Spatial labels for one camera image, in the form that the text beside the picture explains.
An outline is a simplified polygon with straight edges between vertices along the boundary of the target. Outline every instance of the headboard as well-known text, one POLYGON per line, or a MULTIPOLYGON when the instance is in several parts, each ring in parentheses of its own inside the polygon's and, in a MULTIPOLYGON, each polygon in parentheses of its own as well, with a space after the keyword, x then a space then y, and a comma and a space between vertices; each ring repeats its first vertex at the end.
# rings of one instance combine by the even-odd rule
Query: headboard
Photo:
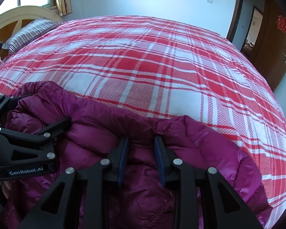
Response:
MULTIPOLYGON (((56 22, 64 22, 57 14, 47 8, 39 6, 20 6, 0 15, 0 41, 5 43, 21 28, 40 17, 45 17, 46 19, 56 22)), ((1 59, 4 59, 7 55, 8 50, 1 49, 1 59)))

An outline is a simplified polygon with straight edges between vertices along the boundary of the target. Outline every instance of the open doorway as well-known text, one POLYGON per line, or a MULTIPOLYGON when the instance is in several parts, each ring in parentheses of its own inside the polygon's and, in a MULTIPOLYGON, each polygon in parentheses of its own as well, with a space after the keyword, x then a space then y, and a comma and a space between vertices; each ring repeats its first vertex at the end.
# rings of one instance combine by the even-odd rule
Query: open doorway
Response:
POLYGON ((253 6, 250 27, 248 29, 246 39, 241 49, 241 53, 245 55, 248 59, 255 46, 255 42, 259 34, 260 27, 262 25, 262 20, 263 20, 263 12, 259 10, 256 6, 253 6))

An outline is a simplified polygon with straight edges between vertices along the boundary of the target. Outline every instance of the striped pillow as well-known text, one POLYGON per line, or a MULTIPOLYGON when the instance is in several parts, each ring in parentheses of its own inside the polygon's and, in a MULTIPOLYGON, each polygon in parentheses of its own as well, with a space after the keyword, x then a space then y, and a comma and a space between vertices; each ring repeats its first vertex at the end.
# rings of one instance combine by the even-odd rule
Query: striped pillow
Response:
POLYGON ((56 28, 60 24, 59 22, 54 22, 44 17, 38 18, 10 37, 3 44, 2 48, 8 50, 9 53, 19 51, 33 40, 56 28))

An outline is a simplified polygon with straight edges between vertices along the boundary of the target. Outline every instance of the purple down jacket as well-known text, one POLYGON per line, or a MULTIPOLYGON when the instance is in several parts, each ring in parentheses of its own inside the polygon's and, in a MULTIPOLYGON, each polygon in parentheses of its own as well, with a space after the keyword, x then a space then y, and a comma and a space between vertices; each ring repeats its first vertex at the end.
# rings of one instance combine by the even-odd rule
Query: purple down jacket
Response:
MULTIPOLYGON (((111 229, 172 228, 174 193, 159 182, 152 149, 156 134, 190 165, 202 169, 216 167, 265 226, 272 208, 267 203, 257 166, 233 142, 200 122, 188 116, 171 120, 143 118, 124 109, 77 98, 53 82, 27 83, 15 96, 27 94, 33 95, 20 100, 17 108, 8 113, 5 128, 35 133, 62 118, 72 118, 70 130, 55 149, 60 171, 70 166, 92 166, 118 146, 121 136, 129 136, 124 182, 122 188, 111 191, 108 199, 111 229)), ((17 228, 58 176, 59 172, 14 182, 4 210, 8 228, 17 228)), ((82 206, 79 228, 83 212, 82 206)), ((202 216, 199 223, 202 228, 202 216)))

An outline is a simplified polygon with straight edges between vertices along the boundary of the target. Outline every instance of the plaid bed sheet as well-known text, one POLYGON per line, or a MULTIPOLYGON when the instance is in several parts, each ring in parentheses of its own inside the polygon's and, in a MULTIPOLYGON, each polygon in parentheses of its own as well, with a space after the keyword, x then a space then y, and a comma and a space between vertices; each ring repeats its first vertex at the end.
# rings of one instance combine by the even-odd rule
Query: plaid bed sheet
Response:
POLYGON ((266 228, 285 210, 283 112, 265 79, 219 34, 141 16, 70 21, 0 65, 0 95, 49 80, 141 116, 189 115, 203 122, 259 167, 274 208, 266 228))

